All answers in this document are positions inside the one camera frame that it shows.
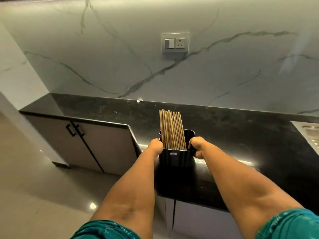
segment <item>countertop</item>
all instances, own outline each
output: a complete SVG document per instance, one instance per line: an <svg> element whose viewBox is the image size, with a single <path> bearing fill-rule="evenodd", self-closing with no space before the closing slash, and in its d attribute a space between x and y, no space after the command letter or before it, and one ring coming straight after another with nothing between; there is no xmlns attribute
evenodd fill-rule
<svg viewBox="0 0 319 239"><path fill-rule="evenodd" d="M319 123L319 117L54 93L20 112L128 124L138 143L147 145L159 137L160 109L180 111L185 129L254 167L319 213L319 156L291 123ZM155 189L163 197L227 210L202 160L189 169L157 165Z"/></svg>

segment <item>wall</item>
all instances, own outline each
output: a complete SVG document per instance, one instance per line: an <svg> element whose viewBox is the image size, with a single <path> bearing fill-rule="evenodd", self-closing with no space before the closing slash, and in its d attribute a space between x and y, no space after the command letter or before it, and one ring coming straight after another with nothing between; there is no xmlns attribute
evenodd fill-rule
<svg viewBox="0 0 319 239"><path fill-rule="evenodd" d="M50 92L319 116L319 0L32 0L3 21ZM163 55L160 34L190 32Z"/></svg>
<svg viewBox="0 0 319 239"><path fill-rule="evenodd" d="M50 160L67 164L18 112L48 93L26 56L0 23L0 112Z"/></svg>

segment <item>floor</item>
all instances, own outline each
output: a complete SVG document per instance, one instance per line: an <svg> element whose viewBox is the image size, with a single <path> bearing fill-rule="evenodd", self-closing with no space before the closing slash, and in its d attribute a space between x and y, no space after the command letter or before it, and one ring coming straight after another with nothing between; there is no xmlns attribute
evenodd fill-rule
<svg viewBox="0 0 319 239"><path fill-rule="evenodd" d="M55 167L0 113L0 238L69 238L87 222L119 176ZM154 238L169 233L158 210Z"/></svg>

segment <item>person's right arm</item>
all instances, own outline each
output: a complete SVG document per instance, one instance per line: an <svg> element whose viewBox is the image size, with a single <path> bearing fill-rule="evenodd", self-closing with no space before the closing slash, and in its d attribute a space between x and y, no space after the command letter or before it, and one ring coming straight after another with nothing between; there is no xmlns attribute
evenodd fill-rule
<svg viewBox="0 0 319 239"><path fill-rule="evenodd" d="M254 238L266 222L282 211L303 208L270 179L228 156L202 137L189 141L196 157L205 159L219 192L245 238Z"/></svg>

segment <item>person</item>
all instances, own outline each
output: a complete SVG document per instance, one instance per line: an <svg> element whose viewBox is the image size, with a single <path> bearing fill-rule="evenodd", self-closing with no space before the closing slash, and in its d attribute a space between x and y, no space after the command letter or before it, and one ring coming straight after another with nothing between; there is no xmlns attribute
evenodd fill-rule
<svg viewBox="0 0 319 239"><path fill-rule="evenodd" d="M190 145L205 160L244 238L319 238L319 217L267 177L202 137L193 137ZM162 150L162 142L153 139L72 239L152 238L154 160Z"/></svg>

